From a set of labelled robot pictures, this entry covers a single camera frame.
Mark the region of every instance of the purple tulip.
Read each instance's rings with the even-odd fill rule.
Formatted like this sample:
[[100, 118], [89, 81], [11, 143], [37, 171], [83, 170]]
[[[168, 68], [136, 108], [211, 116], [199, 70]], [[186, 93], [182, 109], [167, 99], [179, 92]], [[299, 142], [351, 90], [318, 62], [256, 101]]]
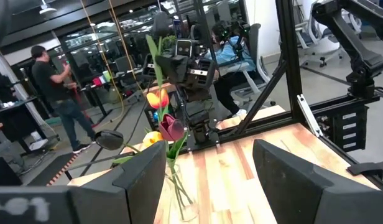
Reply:
[[159, 129], [162, 137], [167, 141], [177, 141], [183, 137], [185, 130], [180, 120], [169, 114], [164, 114]]

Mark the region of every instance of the black metal frame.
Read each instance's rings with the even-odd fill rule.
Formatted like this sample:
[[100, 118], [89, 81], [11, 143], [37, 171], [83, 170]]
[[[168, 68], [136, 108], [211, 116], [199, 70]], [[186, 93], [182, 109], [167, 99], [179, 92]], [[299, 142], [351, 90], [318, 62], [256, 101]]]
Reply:
[[[292, 0], [275, 0], [275, 2], [277, 6], [277, 17], [279, 19], [279, 29], [281, 38], [280, 48], [282, 51], [279, 60], [279, 65], [277, 66], [274, 72], [273, 78], [270, 80], [265, 90], [258, 97], [258, 100], [255, 102], [254, 106], [247, 114], [246, 118], [242, 120], [238, 126], [220, 130], [218, 132], [219, 142], [221, 144], [295, 123], [302, 123], [303, 125], [306, 125], [307, 121], [297, 101], [297, 95], [302, 94], [302, 81], [298, 61], [297, 39], [294, 30], [295, 22], [292, 14]], [[205, 41], [209, 45], [209, 49], [211, 50], [211, 52], [214, 52], [213, 44], [210, 39], [210, 30], [208, 29], [208, 25], [206, 23], [202, 0], [196, 0], [195, 7], [196, 12], [198, 13], [198, 16], [200, 18], [200, 24], [202, 24], [203, 35], [206, 37]], [[271, 91], [274, 89], [284, 72], [286, 73], [287, 77], [288, 96], [290, 99], [291, 110], [288, 112], [262, 118], [257, 121], [252, 121], [253, 117], [262, 107], [263, 102], [270, 95]], [[368, 103], [379, 101], [379, 99], [380, 97], [377, 94], [375, 94], [374, 97], [372, 97], [371, 99], [357, 99], [353, 96], [346, 95], [328, 101], [323, 101], [314, 105], [310, 105], [310, 109], [313, 115], [317, 117], [337, 113], [337, 111], [341, 111], [345, 108], [352, 108], [356, 107], [357, 105], [365, 105]], [[342, 149], [340, 149], [338, 146], [330, 142], [327, 138], [319, 139], [322, 140], [330, 149], [332, 149], [335, 153], [337, 153], [337, 155], [342, 157], [349, 164], [354, 165], [359, 163], [347, 153], [345, 153]], [[194, 151], [203, 150], [213, 146], [215, 146], [215, 144], [207, 144], [204, 145], [204, 147], [195, 149]], [[189, 150], [186, 148], [180, 151], [181, 154], [185, 154], [188, 152]], [[383, 189], [383, 181], [380, 178], [372, 176], [366, 177], [378, 188]]]

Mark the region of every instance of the yellow tulip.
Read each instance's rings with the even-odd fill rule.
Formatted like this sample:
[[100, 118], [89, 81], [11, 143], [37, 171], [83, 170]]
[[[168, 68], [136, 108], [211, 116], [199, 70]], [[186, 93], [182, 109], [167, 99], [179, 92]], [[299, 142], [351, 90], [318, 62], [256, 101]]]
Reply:
[[162, 138], [161, 133], [159, 133], [158, 131], [151, 131], [151, 132], [147, 133], [146, 136], [144, 136], [143, 145], [145, 147], [149, 147], [149, 146], [153, 145], [154, 143], [161, 141], [161, 140], [164, 140]]

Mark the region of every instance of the yellow cable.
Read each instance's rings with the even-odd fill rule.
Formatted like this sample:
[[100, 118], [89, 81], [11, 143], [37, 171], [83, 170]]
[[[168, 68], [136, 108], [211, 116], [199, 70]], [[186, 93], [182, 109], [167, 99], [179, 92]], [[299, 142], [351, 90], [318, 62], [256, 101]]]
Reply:
[[[82, 8], [84, 9], [86, 18], [88, 19], [88, 22], [89, 22], [90, 24], [92, 24], [91, 19], [90, 19], [89, 15], [88, 15], [88, 12], [87, 12], [86, 9], [85, 9], [85, 5], [84, 5], [83, 0], [80, 0], [80, 2], [81, 2], [81, 5], [82, 5]], [[116, 92], [117, 92], [117, 94], [118, 94], [118, 96], [119, 96], [119, 99], [121, 100], [121, 114], [120, 114], [118, 117], [114, 118], [113, 120], [110, 120], [110, 121], [108, 121], [108, 122], [106, 122], [106, 123], [100, 125], [100, 126], [99, 126], [99, 129], [101, 129], [102, 127], [106, 126], [107, 124], [109, 124], [109, 123], [111, 123], [111, 122], [113, 122], [113, 121], [115, 121], [115, 120], [117, 120], [117, 119], [119, 119], [120, 117], [123, 116], [123, 114], [124, 114], [124, 102], [123, 102], [123, 98], [122, 98], [122, 96], [121, 96], [121, 94], [120, 94], [120, 92], [119, 92], [119, 90], [118, 90], [118, 88], [117, 88], [117, 86], [116, 86], [116, 83], [115, 83], [115, 81], [114, 81], [114, 78], [113, 78], [113, 75], [112, 75], [112, 73], [111, 73], [111, 69], [110, 69], [109, 63], [108, 63], [107, 58], [106, 58], [106, 56], [105, 56], [105, 54], [104, 54], [104, 51], [103, 51], [103, 49], [102, 49], [102, 46], [100, 45], [99, 37], [96, 35], [95, 28], [94, 28], [93, 26], [91, 26], [91, 27], [92, 27], [92, 31], [93, 31], [94, 35], [97, 37], [98, 48], [99, 48], [99, 50], [100, 50], [100, 52], [101, 52], [102, 58], [103, 58], [103, 60], [104, 60], [104, 62], [105, 62], [105, 64], [106, 64], [106, 67], [107, 67], [108, 72], [109, 72], [109, 74], [110, 74], [111, 81], [112, 81], [112, 83], [113, 83], [114, 89], [116, 90]]]
[[142, 89], [142, 87], [137, 82], [137, 79], [136, 79], [136, 76], [135, 76], [135, 72], [134, 72], [134, 68], [132, 67], [131, 59], [129, 58], [128, 49], [127, 49], [127, 47], [125, 45], [124, 37], [122, 36], [121, 28], [119, 26], [119, 22], [118, 22], [118, 19], [117, 19], [117, 16], [116, 16], [116, 12], [114, 11], [114, 8], [113, 8], [113, 4], [111, 4], [111, 0], [109, 0], [109, 3], [110, 3], [110, 9], [111, 9], [111, 12], [112, 12], [112, 16], [114, 17], [114, 21], [116, 23], [118, 34], [119, 34], [119, 36], [121, 38], [122, 47], [124, 47], [125, 54], [127, 55], [129, 66], [131, 66], [132, 75], [134, 76], [134, 79], [135, 79], [135, 82], [136, 82], [137, 86], [139, 87], [141, 92], [143, 92], [144, 90]]

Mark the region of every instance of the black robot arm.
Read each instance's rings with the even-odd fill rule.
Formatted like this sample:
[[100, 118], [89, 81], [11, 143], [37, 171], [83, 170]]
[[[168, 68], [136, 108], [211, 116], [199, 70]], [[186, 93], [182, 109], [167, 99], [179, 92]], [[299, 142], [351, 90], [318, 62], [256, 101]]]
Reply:
[[358, 98], [374, 95], [374, 80], [383, 71], [383, 56], [363, 46], [352, 28], [342, 18], [342, 9], [370, 23], [383, 41], [383, 8], [368, 0], [328, 0], [313, 6], [312, 16], [327, 26], [351, 57], [350, 94]]

